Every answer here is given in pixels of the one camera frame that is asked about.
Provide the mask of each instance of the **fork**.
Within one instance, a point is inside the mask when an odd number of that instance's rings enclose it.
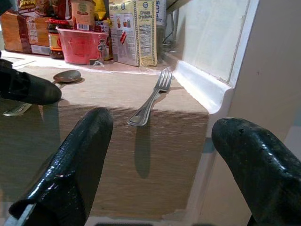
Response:
[[[173,73],[167,69],[161,71],[153,93],[142,105],[142,107],[139,108],[138,111],[127,121],[129,125],[144,126],[147,123],[151,112],[151,107],[159,92],[168,92],[171,84],[172,74]]]

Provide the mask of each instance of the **red plastic cup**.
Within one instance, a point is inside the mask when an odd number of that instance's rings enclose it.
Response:
[[[59,32],[65,62],[77,65],[91,65],[101,57],[101,46],[108,34],[80,30],[57,29]]]

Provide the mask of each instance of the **silver spoon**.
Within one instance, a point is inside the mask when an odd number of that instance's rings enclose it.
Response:
[[[54,79],[54,81],[52,82],[53,84],[70,83],[70,82],[74,82],[74,81],[79,81],[81,79],[81,75],[80,75],[79,71],[69,70],[69,71],[60,72],[59,74],[56,74],[55,76],[53,76],[53,79]],[[4,112],[3,115],[5,115],[5,116],[21,116],[31,106],[32,106],[32,104],[20,102],[20,104],[18,104],[17,107]]]

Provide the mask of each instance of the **wood grain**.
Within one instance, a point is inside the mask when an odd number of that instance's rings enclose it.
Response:
[[[27,67],[51,80],[63,69]],[[114,130],[92,215],[161,219],[185,209],[206,135],[207,111],[173,80],[145,127],[127,119],[152,92],[157,76],[82,71],[84,82],[63,87],[63,98],[33,106],[22,117],[0,116],[0,186],[15,200],[40,164],[96,106],[107,107]],[[0,112],[13,101],[1,100]]]

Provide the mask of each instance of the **glass jar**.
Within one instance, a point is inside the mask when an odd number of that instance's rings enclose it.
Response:
[[[48,20],[50,57],[53,59],[64,59],[62,44],[58,35],[57,28],[70,29],[69,22],[56,19]]]

